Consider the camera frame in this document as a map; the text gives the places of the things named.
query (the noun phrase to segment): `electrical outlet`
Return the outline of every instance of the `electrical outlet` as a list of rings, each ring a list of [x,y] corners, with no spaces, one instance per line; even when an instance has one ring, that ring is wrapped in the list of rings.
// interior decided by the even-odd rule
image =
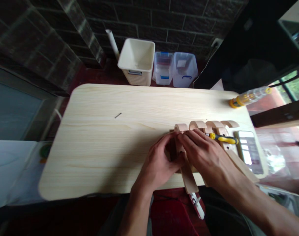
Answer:
[[[216,44],[216,43],[217,43],[217,47],[219,47],[222,44],[222,42],[223,42],[223,39],[215,38],[212,45],[211,45],[211,47],[213,47],[214,44]]]

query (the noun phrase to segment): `plastic bottle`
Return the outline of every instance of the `plastic bottle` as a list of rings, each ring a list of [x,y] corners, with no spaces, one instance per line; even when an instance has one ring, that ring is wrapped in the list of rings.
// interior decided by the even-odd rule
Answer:
[[[233,98],[232,100],[229,101],[229,104],[233,108],[239,108],[248,105],[250,103],[254,103],[259,99],[265,97],[267,94],[271,94],[271,93],[272,93],[272,88],[268,86],[255,88],[240,94],[236,98]]]

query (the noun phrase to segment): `brick wall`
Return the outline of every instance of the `brick wall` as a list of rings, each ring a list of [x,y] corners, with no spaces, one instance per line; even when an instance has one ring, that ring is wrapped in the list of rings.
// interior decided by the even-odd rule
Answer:
[[[105,54],[76,0],[30,0],[89,68],[101,69]]]
[[[128,37],[153,40],[157,51],[189,52],[204,59],[215,37],[224,38],[247,0],[78,0],[108,57],[105,29],[119,50]]]
[[[0,65],[67,95],[81,60],[28,1],[0,1]]]

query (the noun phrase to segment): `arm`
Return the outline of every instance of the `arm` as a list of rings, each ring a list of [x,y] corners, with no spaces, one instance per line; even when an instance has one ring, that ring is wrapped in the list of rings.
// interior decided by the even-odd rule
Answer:
[[[220,145],[195,129],[180,134],[189,161],[231,205],[267,235],[299,235],[299,218],[273,201],[235,167]]]
[[[117,235],[146,235],[153,192],[166,183],[185,163],[184,158],[171,162],[165,155],[166,145],[178,134],[166,134],[150,148],[132,187]]]

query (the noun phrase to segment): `left hand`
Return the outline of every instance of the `left hand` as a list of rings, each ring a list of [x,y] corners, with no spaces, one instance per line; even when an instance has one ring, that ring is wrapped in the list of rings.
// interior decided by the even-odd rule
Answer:
[[[179,134],[179,132],[166,134],[151,146],[132,190],[141,188],[152,194],[184,165],[184,153],[174,161],[168,160],[165,154],[166,145]]]

